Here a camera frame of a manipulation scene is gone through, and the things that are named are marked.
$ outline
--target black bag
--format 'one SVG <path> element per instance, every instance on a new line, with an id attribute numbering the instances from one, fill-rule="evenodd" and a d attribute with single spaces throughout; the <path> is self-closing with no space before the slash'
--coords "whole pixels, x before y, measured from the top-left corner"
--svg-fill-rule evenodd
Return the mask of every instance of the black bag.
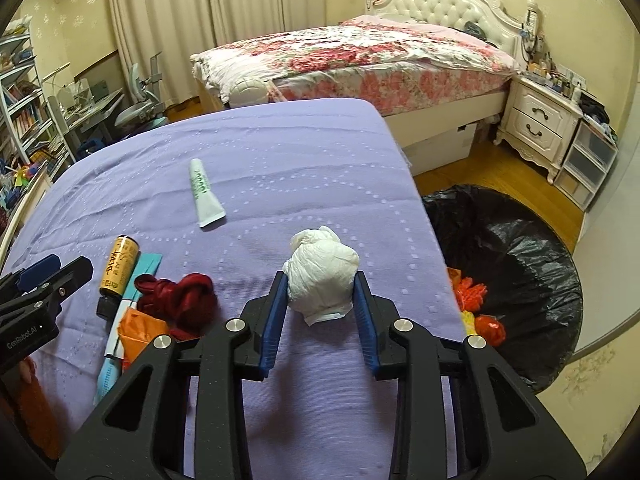
<path id="1" fill-rule="evenodd" d="M 562 240 L 508 195 L 453 186 L 422 198 L 449 267 L 484 283 L 479 313 L 503 323 L 497 351 L 535 393 L 558 377 L 582 324 L 582 287 Z"/>

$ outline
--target nightstand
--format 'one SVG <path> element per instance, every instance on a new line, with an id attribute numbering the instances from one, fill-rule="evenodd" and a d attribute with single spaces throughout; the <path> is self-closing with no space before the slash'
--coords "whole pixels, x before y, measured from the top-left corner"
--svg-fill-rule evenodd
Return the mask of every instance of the nightstand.
<path id="1" fill-rule="evenodd" d="M 522 158 L 545 168 L 553 184 L 581 117 L 569 99 L 517 75 L 494 144 L 506 140 Z"/>

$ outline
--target drawer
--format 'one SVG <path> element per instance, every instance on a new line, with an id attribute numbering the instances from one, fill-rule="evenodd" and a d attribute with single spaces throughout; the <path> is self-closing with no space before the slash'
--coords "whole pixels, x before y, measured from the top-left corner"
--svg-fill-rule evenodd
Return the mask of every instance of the drawer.
<path id="1" fill-rule="evenodd" d="M 524 85 L 520 85 L 513 107 L 560 135 L 562 120 L 569 115 L 567 110 Z"/>
<path id="2" fill-rule="evenodd" d="M 514 110 L 509 117 L 507 131 L 518 137 L 522 142 L 531 146 L 540 155 L 552 162 L 562 139 L 549 128 L 526 116 L 519 110 Z"/>

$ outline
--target white storage box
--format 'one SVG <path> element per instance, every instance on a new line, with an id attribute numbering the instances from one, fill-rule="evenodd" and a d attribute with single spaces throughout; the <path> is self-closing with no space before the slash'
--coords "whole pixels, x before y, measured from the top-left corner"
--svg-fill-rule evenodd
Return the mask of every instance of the white storage box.
<path id="1" fill-rule="evenodd" d="M 413 176 L 467 158 L 474 142 L 478 123 L 460 126 L 431 139 L 421 140 L 403 149 L 411 162 Z"/>

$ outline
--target purple bedsheet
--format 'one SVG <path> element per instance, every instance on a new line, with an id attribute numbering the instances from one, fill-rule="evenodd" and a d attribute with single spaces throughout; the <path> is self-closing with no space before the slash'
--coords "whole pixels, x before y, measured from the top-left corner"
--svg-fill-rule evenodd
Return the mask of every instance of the purple bedsheet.
<path id="1" fill-rule="evenodd" d="M 227 222 L 215 230 L 196 224 L 188 171 L 194 157 L 226 209 Z M 15 270 L 50 253 L 63 265 L 81 254 L 94 264 L 91 283 L 63 303 L 60 335 L 34 355 L 65 439 L 92 410 L 106 342 L 97 289 L 117 235 L 163 255 L 158 277 L 211 276 L 223 315 L 234 317 L 267 293 L 290 255 L 291 236 L 322 224 L 358 251 L 373 294 L 435 335 L 462 340 L 431 225 L 385 122 L 367 102 L 309 100 L 206 115 L 70 168 L 5 265 Z M 193 395 L 190 403 L 186 472 L 193 467 Z M 353 313 L 310 328 L 288 312 L 275 368 L 263 383 L 245 381 L 244 405 L 256 480 L 387 478 L 396 386 L 370 377 Z"/>

